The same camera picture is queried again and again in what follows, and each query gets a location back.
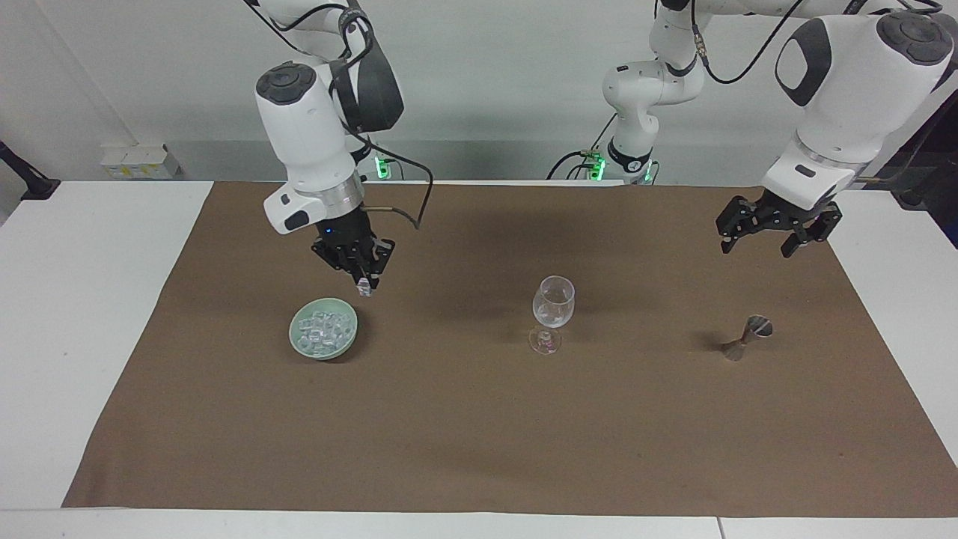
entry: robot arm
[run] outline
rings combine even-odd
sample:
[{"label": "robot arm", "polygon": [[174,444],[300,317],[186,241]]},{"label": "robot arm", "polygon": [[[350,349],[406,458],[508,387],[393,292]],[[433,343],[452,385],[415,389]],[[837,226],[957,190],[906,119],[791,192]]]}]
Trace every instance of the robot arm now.
[{"label": "robot arm", "polygon": [[[399,85],[372,24],[354,0],[314,8],[304,0],[261,0],[275,28],[313,56],[267,71],[257,107],[286,184],[266,199],[266,217],[287,234],[314,224],[312,246],[335,270],[349,273],[363,295],[376,288],[395,242],[373,233],[364,190],[347,150],[354,133],[391,128],[403,112]],[[335,56],[322,34],[339,35]]]},{"label": "robot arm", "polygon": [[[713,15],[782,16],[793,4],[794,0],[696,0],[697,28],[704,30]],[[896,0],[861,4],[860,8],[868,10],[901,6]],[[621,171],[632,181],[650,165],[658,135],[658,119],[650,109],[691,101],[701,93],[705,81],[692,24],[692,0],[662,0],[661,5],[649,34],[656,59],[612,68],[603,82],[605,100],[617,113],[615,134],[604,149],[604,157],[614,172]],[[792,16],[811,18],[845,9],[843,2],[805,0]]]},{"label": "robot arm", "polygon": [[[783,246],[786,257],[798,246],[824,241],[841,219],[833,195],[953,70],[955,25],[946,15],[906,12],[897,0],[805,0],[795,6],[793,0],[662,0],[650,34],[657,60],[625,64],[605,77],[605,98],[617,111],[607,161],[633,179],[650,165],[659,129],[650,108],[684,103],[701,91],[708,57],[696,34],[712,15],[791,11],[810,19],[787,41],[776,67],[781,87],[805,117],[765,174],[765,195],[755,203],[736,198],[719,216],[725,252],[741,236],[768,228],[792,231]],[[809,221],[814,223],[806,228]]]},{"label": "robot arm", "polygon": [[841,220],[833,197],[950,74],[953,22],[895,11],[822,16],[796,30],[776,78],[805,115],[765,173],[762,197],[754,203],[736,197],[716,220],[722,250],[765,229],[791,232],[782,245],[786,257],[825,241]]}]

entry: table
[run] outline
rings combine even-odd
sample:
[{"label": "table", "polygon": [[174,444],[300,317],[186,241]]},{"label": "table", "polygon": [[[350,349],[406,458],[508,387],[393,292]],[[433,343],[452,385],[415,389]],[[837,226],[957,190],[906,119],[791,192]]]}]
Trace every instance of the table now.
[{"label": "table", "polygon": [[[49,525],[82,530],[84,519],[93,518],[156,522],[158,528],[168,530],[186,518],[235,522],[238,527],[248,518],[260,519],[256,522],[269,527],[278,526],[272,524],[279,522],[272,520],[276,518],[284,522],[286,517],[289,522],[312,518],[317,526],[336,526],[332,514],[11,511],[59,506],[86,438],[146,325],[210,186],[209,182],[68,182],[51,200],[22,204],[0,228],[0,257],[5,261],[0,265],[0,305],[4,306],[0,310],[0,484],[4,485],[0,507],[7,509],[0,519],[10,523],[0,528],[42,530]],[[846,192],[839,203],[845,221],[833,234],[833,249],[955,459],[958,418],[951,412],[958,397],[951,388],[958,382],[958,365],[949,361],[948,330],[958,319],[958,252],[927,215],[901,211],[886,193]],[[360,520],[375,529],[374,518]],[[428,526],[435,517],[397,518],[418,527]],[[462,520],[441,529],[468,526],[466,519],[473,517],[449,518]],[[539,534],[526,536],[545,537],[556,536],[548,533],[550,525],[545,523],[563,517],[488,518],[503,523],[503,529],[512,534],[529,531],[523,523],[533,520],[524,519],[544,519],[535,521]],[[676,537],[697,537],[695,531],[682,527],[702,526],[696,528],[702,537],[718,537],[718,522],[711,518],[575,522],[598,530],[620,520],[627,523],[619,528],[621,533],[668,536],[664,528],[654,531],[661,526],[674,529]],[[566,527],[573,521],[562,522]],[[739,522],[728,521],[736,527],[726,530],[726,538],[735,533],[749,537],[744,535],[748,526],[765,521]],[[344,526],[360,533],[365,525]],[[480,532],[489,529],[488,535],[496,534],[489,526],[483,524]],[[782,526],[798,529],[793,521]],[[920,521],[914,526],[949,530],[954,535],[958,521]],[[388,529],[401,536],[400,527]],[[894,533],[894,527],[878,529]],[[294,527],[288,530],[290,535],[297,534]],[[608,531],[603,536],[616,533]],[[931,529],[926,536],[933,533]]]}]

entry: metal jigger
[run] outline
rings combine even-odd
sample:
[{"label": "metal jigger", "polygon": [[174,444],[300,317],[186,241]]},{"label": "metal jigger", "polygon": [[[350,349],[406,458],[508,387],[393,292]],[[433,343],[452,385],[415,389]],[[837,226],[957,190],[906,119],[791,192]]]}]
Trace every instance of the metal jigger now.
[{"label": "metal jigger", "polygon": [[741,361],[745,355],[745,346],[752,341],[771,337],[772,322],[764,316],[754,315],[745,322],[745,331],[741,333],[741,339],[733,340],[723,344],[721,353],[732,362]]}]

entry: cable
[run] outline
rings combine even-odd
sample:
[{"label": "cable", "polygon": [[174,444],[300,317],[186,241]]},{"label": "cable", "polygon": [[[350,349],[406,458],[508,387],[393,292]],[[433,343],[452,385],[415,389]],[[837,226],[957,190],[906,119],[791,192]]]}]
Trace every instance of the cable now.
[{"label": "cable", "polygon": [[580,156],[580,155],[582,155],[582,152],[579,152],[579,151],[567,153],[566,155],[562,157],[562,159],[556,162],[555,166],[552,167],[552,170],[549,171],[549,175],[546,176],[545,178],[552,179],[552,176],[554,176],[556,171],[559,169],[559,167],[562,166],[562,163],[568,161],[569,159],[573,157]]},{"label": "cable", "polygon": [[[592,149],[593,152],[596,151],[596,150],[599,148],[599,141],[602,140],[602,137],[605,136],[605,132],[608,131],[608,129],[612,126],[612,122],[615,121],[615,116],[616,116],[616,114],[612,114],[612,117],[608,119],[608,123],[605,124],[605,127],[604,127],[604,128],[602,129],[602,131],[599,133],[599,136],[596,137],[596,141],[593,142],[593,143],[592,143],[592,146],[589,147],[589,148]],[[586,158],[583,157],[583,158],[582,158],[582,163],[580,163],[580,165],[584,165],[584,164],[585,164],[585,160],[586,160]],[[576,179],[579,179],[579,171],[576,171]]]},{"label": "cable", "polygon": [[286,39],[286,36],[285,36],[285,35],[280,34],[280,31],[277,30],[275,26],[273,26],[273,23],[271,23],[271,22],[269,22],[268,20],[266,20],[266,17],[262,16],[262,13],[260,13],[259,10],[257,10],[256,8],[254,8],[252,4],[250,4],[250,3],[248,3],[248,2],[245,2],[245,0],[243,1],[243,4],[246,4],[246,6],[248,6],[250,10],[253,10],[253,13],[256,14],[256,16],[262,21],[262,23],[265,24],[266,26],[268,26],[269,29],[273,31],[273,34],[278,35],[278,36],[280,37],[280,39],[283,40],[283,43],[285,43],[286,45],[289,45],[289,48],[290,48],[290,49],[292,49],[292,50],[294,50],[294,51],[296,51],[297,53],[300,53],[300,54],[304,54],[304,55],[307,54],[306,51],[304,51],[303,49],[300,49],[300,48],[297,47],[296,45],[293,45],[291,42],[289,42],[289,39]]},{"label": "cable", "polygon": [[569,170],[569,174],[565,175],[565,179],[572,179],[572,173],[576,173],[576,179],[579,179],[579,172],[583,170],[590,170],[592,165],[576,165]]},{"label": "cable", "polygon": [[419,230],[420,227],[422,226],[422,215],[425,214],[425,207],[426,207],[426,205],[429,203],[429,197],[432,195],[432,187],[433,187],[433,184],[434,184],[434,182],[435,182],[435,180],[436,180],[436,178],[435,178],[435,177],[433,176],[433,174],[432,174],[432,170],[431,170],[429,167],[427,167],[427,166],[425,166],[425,165],[423,165],[423,164],[421,164],[421,163],[418,163],[418,162],[416,162],[416,161],[413,161],[412,159],[409,159],[409,158],[407,158],[407,157],[403,157],[402,155],[399,155],[398,153],[390,152],[390,151],[386,150],[385,148],[382,148],[381,146],[377,146],[376,144],[373,143],[373,141],[368,140],[368,139],[364,139],[364,138],[362,137],[362,135],[360,135],[359,133],[357,133],[357,132],[355,131],[355,129],[351,128],[346,122],[342,122],[342,124],[343,124],[343,129],[345,129],[345,130],[346,130],[350,135],[352,135],[353,138],[355,138],[356,140],[358,140],[358,141],[360,141],[360,142],[363,142],[363,143],[365,143],[365,144],[368,144],[370,148],[372,148],[373,150],[376,150],[377,152],[385,153],[386,155],[389,155],[390,157],[392,157],[392,158],[394,158],[394,159],[396,159],[396,160],[402,161],[403,163],[407,163],[407,164],[412,165],[412,166],[414,166],[414,167],[416,167],[416,168],[418,168],[418,169],[421,169],[421,170],[425,171],[425,173],[429,176],[429,186],[428,186],[428,187],[426,188],[426,190],[425,190],[425,196],[422,197],[422,205],[420,206],[420,214],[419,214],[419,216],[418,216],[414,221],[412,221],[413,226],[415,226],[416,229]]},{"label": "cable", "polygon": [[397,161],[396,159],[386,159],[386,162],[387,162],[387,163],[396,163],[397,165],[399,165],[399,180],[400,180],[400,181],[405,181],[405,180],[406,180],[406,171],[404,171],[404,170],[402,169],[402,161]]},{"label": "cable", "polygon": [[294,20],[292,23],[290,23],[289,26],[283,26],[282,24],[276,22],[275,20],[273,21],[273,24],[276,25],[276,28],[277,28],[280,32],[289,32],[290,30],[293,30],[293,29],[296,28],[297,26],[303,24],[303,22],[304,22],[306,19],[312,17],[313,15],[317,14],[318,12],[321,12],[322,10],[337,10],[337,9],[339,9],[339,10],[345,10],[345,9],[347,9],[347,8],[346,8],[346,6],[343,6],[342,4],[322,4],[322,5],[316,6],[315,8],[309,10],[308,12],[304,13],[304,14],[301,15],[298,19],[296,19],[296,20]]},{"label": "cable", "polygon": [[45,175],[45,174],[41,173],[39,170],[37,170],[34,165],[31,165],[30,163],[27,163],[27,166],[30,167],[30,170],[34,171],[34,174],[36,174],[37,176],[40,176],[40,177],[42,177],[43,179],[49,179],[49,178],[47,177],[47,175]]},{"label": "cable", "polygon": [[941,12],[941,10],[943,9],[942,5],[939,4],[938,2],[935,2],[934,0],[915,0],[915,1],[918,2],[919,4],[925,4],[926,6],[928,6],[928,8],[924,10],[914,10],[913,13],[931,15],[933,13]]},{"label": "cable", "polygon": [[419,230],[419,224],[416,223],[416,220],[413,219],[413,216],[411,216],[411,215],[409,215],[408,213],[406,213],[406,212],[400,210],[399,208],[394,208],[393,206],[363,206],[363,207],[362,207],[362,211],[364,211],[364,212],[366,212],[366,213],[370,213],[370,212],[393,212],[393,213],[398,213],[398,214],[402,215],[404,218],[406,218],[407,220],[409,220],[409,222],[413,224],[413,227],[415,227],[417,230]]},{"label": "cable", "polygon": [[[349,70],[354,65],[358,64],[360,60],[366,58],[366,55],[373,50],[373,43],[376,42],[376,35],[373,33],[373,23],[369,22],[369,19],[363,16],[358,17],[356,20],[362,20],[366,23],[366,26],[369,27],[369,30],[363,30],[361,26],[356,25],[356,28],[362,33],[363,41],[366,45],[363,47],[363,50],[355,56],[355,58],[350,59],[346,62],[346,69]],[[345,58],[347,55],[351,54],[353,51],[350,50],[349,41],[346,39],[346,34],[343,34],[343,42],[346,43],[346,50],[343,51],[340,58]]]},{"label": "cable", "polygon": [[650,182],[650,184],[651,184],[651,185],[654,185],[654,184],[655,184],[655,180],[658,179],[658,173],[659,173],[659,171],[662,170],[662,163],[659,163],[658,161],[652,161],[651,164],[649,165],[649,167],[651,168],[652,165],[655,166],[655,174],[652,176],[652,181]]},{"label": "cable", "polygon": [[748,75],[748,72],[755,67],[755,64],[758,63],[759,59],[765,53],[765,50],[768,48],[768,45],[771,44],[772,39],[778,35],[779,31],[782,30],[782,27],[785,26],[786,21],[795,13],[795,10],[802,5],[802,2],[805,0],[796,0],[794,4],[791,5],[791,8],[785,13],[782,17],[782,20],[775,26],[775,29],[772,30],[772,33],[768,35],[768,39],[765,40],[765,43],[762,45],[762,48],[759,49],[759,52],[755,57],[748,63],[748,66],[738,74],[737,77],[733,79],[720,79],[715,73],[712,72],[712,67],[709,65],[709,55],[705,50],[705,38],[702,36],[702,32],[698,29],[698,23],[696,23],[696,0],[692,0],[692,33],[695,35],[696,39],[696,48],[698,49],[698,56],[702,59],[702,65],[705,67],[705,71],[708,72],[709,77],[713,81],[718,82],[719,84],[734,84],[735,82],[741,81],[745,75]]}]

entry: empty wine glass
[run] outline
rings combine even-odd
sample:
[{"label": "empty wine glass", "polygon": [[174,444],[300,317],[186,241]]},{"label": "empty wine glass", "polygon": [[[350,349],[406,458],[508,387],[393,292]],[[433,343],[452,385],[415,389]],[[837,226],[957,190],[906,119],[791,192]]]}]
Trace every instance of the empty wine glass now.
[{"label": "empty wine glass", "polygon": [[529,344],[539,354],[549,355],[559,350],[562,335],[558,328],[565,325],[576,309],[576,289],[565,277],[553,275],[539,284],[533,299],[533,315],[544,327],[529,332]]}]

